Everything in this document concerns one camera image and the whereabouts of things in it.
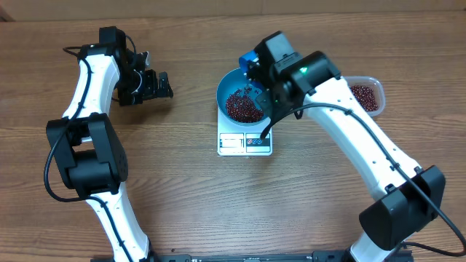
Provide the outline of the blue plastic measuring scoop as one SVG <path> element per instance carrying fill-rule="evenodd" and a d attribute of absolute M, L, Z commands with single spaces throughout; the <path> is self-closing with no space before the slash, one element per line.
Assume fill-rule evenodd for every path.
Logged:
<path fill-rule="evenodd" d="M 258 55 L 251 50 L 243 56 L 239 57 L 239 66 L 243 76 L 253 87 L 264 91 L 264 86 L 261 83 L 261 77 L 265 74 L 265 67 L 260 64 Z"/>

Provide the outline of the white digital kitchen scale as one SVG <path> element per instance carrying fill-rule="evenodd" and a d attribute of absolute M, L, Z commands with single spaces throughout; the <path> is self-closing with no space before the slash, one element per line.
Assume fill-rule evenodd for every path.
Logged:
<path fill-rule="evenodd" d="M 268 117 L 255 123 L 234 122 L 218 110 L 218 155 L 270 156 L 273 152 L 272 130 L 266 134 L 265 139 L 261 139 L 261 132 L 269 123 Z"/>

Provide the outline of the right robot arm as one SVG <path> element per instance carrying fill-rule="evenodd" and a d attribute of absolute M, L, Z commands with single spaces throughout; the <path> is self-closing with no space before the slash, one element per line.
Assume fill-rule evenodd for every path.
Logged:
<path fill-rule="evenodd" d="M 398 148 L 352 94 L 340 70 L 321 51 L 306 57 L 277 31 L 239 59 L 257 102 L 272 124 L 289 114 L 316 121 L 349 158 L 374 199 L 359 215 L 363 234 L 347 261 L 385 261 L 401 243 L 437 217 L 446 179 Z"/>

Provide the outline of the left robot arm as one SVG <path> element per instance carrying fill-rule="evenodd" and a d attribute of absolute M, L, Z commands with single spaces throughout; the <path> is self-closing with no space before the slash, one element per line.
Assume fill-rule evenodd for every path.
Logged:
<path fill-rule="evenodd" d="M 62 117 L 46 126 L 50 152 L 44 166 L 44 187 L 53 192 L 50 165 L 58 167 L 63 184 L 74 190 L 72 202 L 94 210 L 113 250 L 112 261 L 156 261 L 127 194 L 127 155 L 109 119 L 112 102 L 134 106 L 145 100 L 172 98 L 166 72 L 150 68 L 150 54 L 138 52 L 133 40 L 115 26 L 99 30 L 96 44 L 66 47 L 76 57 L 79 80 Z"/>

